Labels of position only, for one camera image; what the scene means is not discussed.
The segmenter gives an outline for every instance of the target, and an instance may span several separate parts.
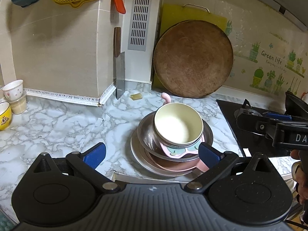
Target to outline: yellow bowl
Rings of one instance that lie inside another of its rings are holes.
[[[12,119],[12,110],[8,102],[0,103],[0,130],[6,129]]]

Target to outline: vent grille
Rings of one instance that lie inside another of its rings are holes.
[[[145,51],[151,2],[152,0],[133,0],[127,49]]]

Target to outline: marble countertop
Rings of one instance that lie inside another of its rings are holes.
[[[11,206],[11,195],[23,174],[41,152],[54,158],[65,157],[72,151],[84,152],[98,142],[107,147],[105,160],[97,171],[111,177],[113,171],[123,174],[155,179],[157,176],[141,167],[130,149],[130,137],[141,119],[157,110],[163,103],[160,93],[142,92],[143,99],[133,101],[125,92],[120,100],[110,99],[103,108],[73,105],[47,99],[27,97],[28,108],[21,115],[14,115],[8,129],[0,132],[0,206],[14,221],[18,222]],[[195,108],[213,131],[213,147],[224,152],[241,151],[221,113],[216,99],[242,103],[243,100],[214,94],[204,99],[172,97],[173,102],[182,102]],[[252,106],[267,108],[252,103]],[[283,174],[291,172],[295,162],[290,157],[271,158]],[[191,173],[171,180],[189,181],[196,177]]]

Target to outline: red spoon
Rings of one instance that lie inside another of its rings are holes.
[[[117,11],[121,14],[125,14],[126,9],[125,9],[123,0],[114,0],[114,1],[115,1],[115,6],[116,6]]]

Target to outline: bolt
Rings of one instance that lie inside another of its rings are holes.
[[[190,182],[187,184],[187,187],[192,190],[198,190],[202,188],[202,184],[200,182]]]
[[[115,190],[118,185],[114,182],[106,182],[103,184],[103,189],[105,190]]]

